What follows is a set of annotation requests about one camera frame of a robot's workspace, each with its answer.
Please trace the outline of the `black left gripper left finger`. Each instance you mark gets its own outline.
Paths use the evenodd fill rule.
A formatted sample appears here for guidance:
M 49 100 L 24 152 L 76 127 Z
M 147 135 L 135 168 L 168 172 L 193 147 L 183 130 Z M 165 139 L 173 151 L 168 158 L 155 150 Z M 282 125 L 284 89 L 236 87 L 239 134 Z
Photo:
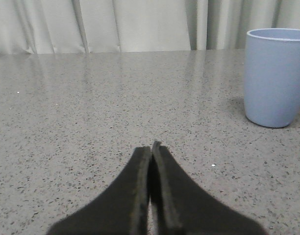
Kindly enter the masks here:
M 55 223 L 49 235 L 147 234 L 150 148 L 137 147 L 111 185 L 96 199 Z

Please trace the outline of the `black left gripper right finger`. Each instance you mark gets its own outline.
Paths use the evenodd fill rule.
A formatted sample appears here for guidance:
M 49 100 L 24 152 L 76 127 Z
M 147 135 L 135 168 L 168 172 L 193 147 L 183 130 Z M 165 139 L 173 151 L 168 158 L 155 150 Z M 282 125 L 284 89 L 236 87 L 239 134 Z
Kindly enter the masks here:
M 167 147 L 152 147 L 151 201 L 160 235 L 265 235 L 256 221 L 224 205 L 198 184 Z

